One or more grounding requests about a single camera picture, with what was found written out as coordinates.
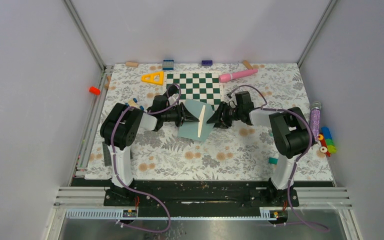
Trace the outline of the wooden toy car blue wheels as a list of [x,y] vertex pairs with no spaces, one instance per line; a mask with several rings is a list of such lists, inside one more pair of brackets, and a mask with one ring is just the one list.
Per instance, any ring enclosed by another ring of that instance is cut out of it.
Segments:
[[125,103],[126,106],[128,107],[134,107],[134,108],[138,108],[142,111],[145,110],[145,108],[139,104],[138,100],[136,98],[132,98],[130,100],[128,100],[126,103]]

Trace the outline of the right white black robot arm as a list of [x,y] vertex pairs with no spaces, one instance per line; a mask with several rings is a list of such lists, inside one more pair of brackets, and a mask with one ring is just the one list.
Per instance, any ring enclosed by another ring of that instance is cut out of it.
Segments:
[[207,120],[215,128],[228,129],[234,121],[249,126],[269,127],[278,151],[277,167],[269,179],[274,188],[267,191],[267,201],[273,206],[286,199],[285,190],[293,185],[297,162],[314,144],[314,136],[301,108],[277,109],[256,107],[248,91],[235,94],[235,104],[221,102]]

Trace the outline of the colourful block toy pile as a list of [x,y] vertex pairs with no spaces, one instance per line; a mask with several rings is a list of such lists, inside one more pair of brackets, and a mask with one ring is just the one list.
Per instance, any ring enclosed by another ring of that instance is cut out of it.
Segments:
[[337,153],[337,148],[333,141],[330,129],[327,126],[323,126],[320,129],[320,133],[317,136],[317,140],[320,143],[319,151],[326,156],[330,157],[332,154]]

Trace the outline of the floral patterned table mat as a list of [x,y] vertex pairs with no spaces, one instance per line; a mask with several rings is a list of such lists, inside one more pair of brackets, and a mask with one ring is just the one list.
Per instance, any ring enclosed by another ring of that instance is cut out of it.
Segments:
[[[296,63],[253,63],[252,67],[258,69],[256,74],[223,84],[224,92],[249,91],[257,107],[268,101],[269,108],[299,107],[309,116],[310,102]],[[116,103],[132,98],[149,107],[165,88],[144,83],[141,77],[161,68],[157,63],[137,68],[116,64],[101,120]],[[140,128],[131,146],[130,169],[136,180],[265,181],[276,168],[269,164],[269,157],[278,157],[269,132],[265,126],[236,121],[228,129],[215,128],[206,141],[198,142],[178,137],[178,129],[170,122],[156,132]]]

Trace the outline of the grey lego baseplate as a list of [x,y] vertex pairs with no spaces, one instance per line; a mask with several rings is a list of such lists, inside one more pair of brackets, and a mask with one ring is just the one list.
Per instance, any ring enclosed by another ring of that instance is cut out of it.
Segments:
[[111,152],[110,152],[109,146],[105,142],[102,142],[102,152],[103,152],[104,166],[105,167],[112,166]]

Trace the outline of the orange red small cylinder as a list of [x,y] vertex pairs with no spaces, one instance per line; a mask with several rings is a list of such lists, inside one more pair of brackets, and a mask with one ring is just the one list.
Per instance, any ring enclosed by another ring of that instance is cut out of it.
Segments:
[[96,95],[96,96],[99,96],[101,94],[101,90],[99,88],[96,88],[94,86],[91,86],[88,91],[93,94],[93,95]]

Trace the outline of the teal small block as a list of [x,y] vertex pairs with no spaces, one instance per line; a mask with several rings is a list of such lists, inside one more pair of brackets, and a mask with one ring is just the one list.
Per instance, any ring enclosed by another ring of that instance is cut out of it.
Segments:
[[275,157],[269,157],[268,158],[268,163],[271,165],[277,165],[278,164],[278,159]]

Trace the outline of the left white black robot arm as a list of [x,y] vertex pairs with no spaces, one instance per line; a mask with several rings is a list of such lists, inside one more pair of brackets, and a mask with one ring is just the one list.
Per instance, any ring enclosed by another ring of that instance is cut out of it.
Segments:
[[158,131],[166,122],[176,127],[200,120],[190,113],[183,103],[170,104],[169,97],[157,95],[147,111],[122,103],[116,103],[100,127],[100,136],[110,151],[111,182],[119,187],[116,199],[124,206],[132,204],[135,192],[129,186],[133,180],[131,171],[131,145],[138,130]]

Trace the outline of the wooden cylinder peg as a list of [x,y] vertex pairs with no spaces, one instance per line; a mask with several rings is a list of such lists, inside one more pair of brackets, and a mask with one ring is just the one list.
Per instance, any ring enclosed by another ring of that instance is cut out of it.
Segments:
[[242,61],[242,64],[248,69],[248,70],[253,70],[253,66],[247,61],[247,60],[243,60]]
[[138,68],[139,67],[139,63],[132,62],[132,61],[127,61],[127,62],[125,62],[125,66],[129,67],[129,68]]

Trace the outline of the purple glitter microphone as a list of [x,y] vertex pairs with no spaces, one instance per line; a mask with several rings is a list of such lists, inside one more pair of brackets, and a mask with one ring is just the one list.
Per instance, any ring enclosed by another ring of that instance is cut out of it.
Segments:
[[309,127],[312,134],[312,145],[315,145],[319,139],[321,109],[322,109],[322,104],[319,101],[314,101],[310,105]]

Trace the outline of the right wooden cylinder peg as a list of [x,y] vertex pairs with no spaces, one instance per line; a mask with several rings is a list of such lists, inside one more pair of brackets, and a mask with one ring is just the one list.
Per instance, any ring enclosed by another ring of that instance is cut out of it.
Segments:
[[248,69],[248,70],[253,70],[253,66],[247,61],[247,60],[243,60],[242,61],[242,64]]

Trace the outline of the left wooden cylinder peg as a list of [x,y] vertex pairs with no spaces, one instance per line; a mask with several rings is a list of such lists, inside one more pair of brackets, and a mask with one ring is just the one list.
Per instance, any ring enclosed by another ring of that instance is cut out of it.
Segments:
[[129,68],[138,68],[139,67],[139,63],[132,62],[132,61],[127,61],[127,62],[125,62],[125,66],[129,67]]

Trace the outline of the pink toy microphone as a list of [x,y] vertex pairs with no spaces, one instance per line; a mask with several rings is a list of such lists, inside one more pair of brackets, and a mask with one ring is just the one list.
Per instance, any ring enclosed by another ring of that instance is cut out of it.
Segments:
[[220,83],[227,83],[232,80],[251,76],[253,74],[256,74],[257,72],[258,72],[258,69],[247,69],[247,70],[233,72],[233,73],[224,73],[220,75],[218,79]]

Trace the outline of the grey-blue envelope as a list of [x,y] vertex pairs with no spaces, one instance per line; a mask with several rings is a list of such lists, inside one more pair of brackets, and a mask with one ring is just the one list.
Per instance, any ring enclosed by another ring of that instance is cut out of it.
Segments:
[[204,122],[202,126],[202,133],[201,137],[198,138],[198,122],[185,122],[182,126],[178,129],[178,137],[199,141],[199,142],[205,142],[206,139],[209,137],[210,133],[213,131],[213,124],[207,124],[207,120],[214,114],[213,106],[209,103],[204,103],[197,100],[187,99],[184,102],[185,107],[187,110],[192,113],[195,117],[199,118],[200,112],[202,110],[202,106],[205,107],[205,116],[204,116]]

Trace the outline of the purple lego brick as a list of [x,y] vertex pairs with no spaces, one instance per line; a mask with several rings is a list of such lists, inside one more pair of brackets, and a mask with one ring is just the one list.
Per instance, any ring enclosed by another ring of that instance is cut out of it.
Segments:
[[201,65],[202,66],[212,66],[213,65],[213,61],[212,60],[202,60],[201,61]]

